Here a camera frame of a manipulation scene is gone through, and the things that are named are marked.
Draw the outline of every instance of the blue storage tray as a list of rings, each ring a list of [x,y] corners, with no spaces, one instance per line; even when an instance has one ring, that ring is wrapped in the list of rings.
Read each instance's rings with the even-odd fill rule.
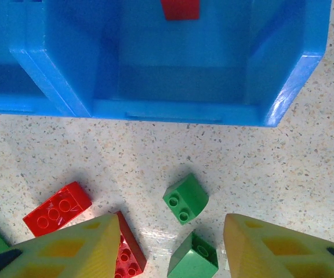
[[[321,61],[331,0],[0,0],[0,113],[276,126]]]

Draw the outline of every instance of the speckled floor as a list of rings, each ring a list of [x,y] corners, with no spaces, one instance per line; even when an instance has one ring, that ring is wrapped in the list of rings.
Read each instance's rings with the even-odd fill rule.
[[[162,195],[194,172],[210,201],[181,226]],[[121,209],[148,258],[140,277],[165,277],[193,230],[217,247],[236,212],[334,241],[334,2],[323,62],[278,128],[0,115],[0,232],[32,238],[22,218],[77,180],[93,206],[71,224]]]

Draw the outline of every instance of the red duplo block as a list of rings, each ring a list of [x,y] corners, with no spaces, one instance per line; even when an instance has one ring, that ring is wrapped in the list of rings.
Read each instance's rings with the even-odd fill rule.
[[[75,181],[61,188],[23,221],[33,235],[43,236],[60,229],[91,205],[90,198]]]
[[[121,230],[121,241],[114,278],[130,278],[144,272],[146,259],[123,214],[119,211],[117,216]]]
[[[167,20],[199,19],[200,0],[161,0]]]

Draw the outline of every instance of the white tile floor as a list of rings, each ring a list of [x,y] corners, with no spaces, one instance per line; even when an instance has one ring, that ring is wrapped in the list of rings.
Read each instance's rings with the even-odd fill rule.
[[[193,171],[208,206],[181,226],[162,201]],[[334,2],[328,51],[278,128],[32,118],[0,115],[0,231],[32,238],[21,220],[69,182],[93,206],[73,223],[122,209],[148,264],[165,277],[170,255],[193,230],[217,247],[236,212],[334,241]]]

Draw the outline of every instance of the blue plastic bin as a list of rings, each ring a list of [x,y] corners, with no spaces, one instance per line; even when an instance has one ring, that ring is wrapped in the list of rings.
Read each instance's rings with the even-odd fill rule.
[[[331,0],[0,0],[0,113],[276,126],[326,47]]]

